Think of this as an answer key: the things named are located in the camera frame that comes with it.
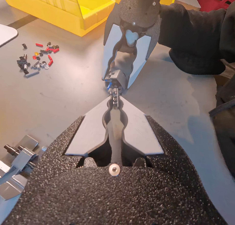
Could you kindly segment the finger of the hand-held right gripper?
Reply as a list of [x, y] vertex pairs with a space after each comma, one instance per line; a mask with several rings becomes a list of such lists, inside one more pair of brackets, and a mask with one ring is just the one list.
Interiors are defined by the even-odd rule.
[[133, 84], [135, 79], [137, 78], [138, 74], [140, 73], [141, 69], [146, 63], [146, 56], [149, 49], [149, 45], [151, 42], [150, 36], [143, 36], [136, 42], [136, 58], [133, 62], [133, 70], [130, 74], [128, 86], [127, 88], [130, 88], [130, 86]]
[[102, 60], [102, 80], [104, 81], [110, 70], [111, 63], [115, 60], [118, 50], [118, 44], [122, 39], [122, 31], [118, 25], [113, 24], [104, 45], [104, 54]]

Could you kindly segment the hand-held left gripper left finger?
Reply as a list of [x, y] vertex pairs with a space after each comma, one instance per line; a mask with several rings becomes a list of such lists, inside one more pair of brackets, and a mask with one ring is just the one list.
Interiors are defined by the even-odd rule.
[[84, 115], [65, 155], [88, 157], [107, 141], [112, 103], [112, 97], [109, 96]]

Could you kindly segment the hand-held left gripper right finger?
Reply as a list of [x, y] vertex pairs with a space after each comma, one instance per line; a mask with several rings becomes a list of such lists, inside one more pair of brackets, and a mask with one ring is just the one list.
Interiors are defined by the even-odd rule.
[[164, 154], [147, 116], [122, 96], [119, 96], [120, 121], [124, 125], [122, 140], [142, 156]]

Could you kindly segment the grey toy eye module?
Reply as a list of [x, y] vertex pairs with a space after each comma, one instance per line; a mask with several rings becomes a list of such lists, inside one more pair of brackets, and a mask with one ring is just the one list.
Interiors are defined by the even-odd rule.
[[127, 78], [121, 70], [113, 70], [107, 73], [105, 79], [105, 87], [107, 88], [108, 84], [112, 82], [111, 88], [127, 89]]

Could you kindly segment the large grey toy part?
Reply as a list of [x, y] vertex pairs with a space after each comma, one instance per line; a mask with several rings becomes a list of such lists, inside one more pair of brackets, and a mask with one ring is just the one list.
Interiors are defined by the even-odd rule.
[[110, 97], [109, 106], [115, 110], [119, 109], [119, 96], [122, 94], [122, 87], [109, 88], [108, 95]]

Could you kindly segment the pile of small toy pieces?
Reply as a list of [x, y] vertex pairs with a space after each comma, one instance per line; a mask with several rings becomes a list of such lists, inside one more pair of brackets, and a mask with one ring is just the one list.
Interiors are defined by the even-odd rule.
[[35, 46], [38, 50], [31, 56], [25, 52], [16, 60], [17, 66], [25, 78], [34, 77], [41, 70], [48, 70], [54, 63], [52, 56], [60, 51], [59, 45], [50, 41], [47, 44], [35, 43]]

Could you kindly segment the person's right forearm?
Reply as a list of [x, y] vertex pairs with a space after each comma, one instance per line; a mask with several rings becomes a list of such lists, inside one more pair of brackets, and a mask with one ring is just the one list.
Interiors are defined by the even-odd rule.
[[201, 12], [172, 3], [161, 6], [158, 43], [170, 48], [169, 56], [183, 72], [218, 75], [221, 59], [235, 62], [235, 2], [227, 9]]

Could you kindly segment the grey desk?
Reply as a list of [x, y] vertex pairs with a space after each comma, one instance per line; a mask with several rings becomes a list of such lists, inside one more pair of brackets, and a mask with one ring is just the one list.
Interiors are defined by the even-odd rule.
[[[12, 162], [3, 148], [26, 134], [48, 147], [79, 116], [103, 101], [101, 80], [105, 23], [84, 37], [76, 36], [0, 0], [0, 23], [18, 36], [0, 48], [0, 159]], [[57, 44], [53, 65], [25, 78], [16, 60], [38, 49], [35, 43]], [[216, 106], [213, 76], [189, 75], [157, 44], [124, 98], [153, 117], [183, 147], [216, 208], [235, 224], [235, 184], [219, 149], [208, 112]]]

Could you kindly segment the grey toy plate assembly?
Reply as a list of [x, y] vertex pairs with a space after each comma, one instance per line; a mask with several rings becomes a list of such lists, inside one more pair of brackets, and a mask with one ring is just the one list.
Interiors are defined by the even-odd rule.
[[22, 194], [27, 178], [21, 175], [25, 170], [33, 170], [39, 157], [47, 147], [38, 147], [39, 142], [29, 135], [16, 144], [15, 147], [5, 145], [7, 152], [14, 156], [10, 166], [0, 161], [0, 202], [13, 199]]

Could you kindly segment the white wooden book stand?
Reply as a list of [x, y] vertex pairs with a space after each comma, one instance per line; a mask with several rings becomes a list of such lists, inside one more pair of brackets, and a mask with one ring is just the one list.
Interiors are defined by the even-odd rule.
[[0, 47], [18, 36], [18, 31], [12, 27], [0, 24]]

